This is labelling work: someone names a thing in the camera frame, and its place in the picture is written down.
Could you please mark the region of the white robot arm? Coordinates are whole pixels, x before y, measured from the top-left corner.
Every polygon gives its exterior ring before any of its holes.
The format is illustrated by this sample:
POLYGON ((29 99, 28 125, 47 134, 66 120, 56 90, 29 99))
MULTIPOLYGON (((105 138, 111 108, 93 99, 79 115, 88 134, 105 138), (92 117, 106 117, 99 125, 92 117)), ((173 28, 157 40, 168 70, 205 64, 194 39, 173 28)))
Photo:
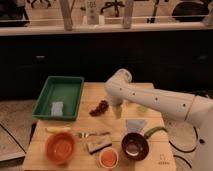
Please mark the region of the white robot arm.
POLYGON ((131 81, 132 75, 126 69, 119 69, 106 81, 109 104, 120 106, 128 100, 195 126, 199 129, 199 138, 192 170, 213 171, 213 99, 190 93, 146 89, 131 81))

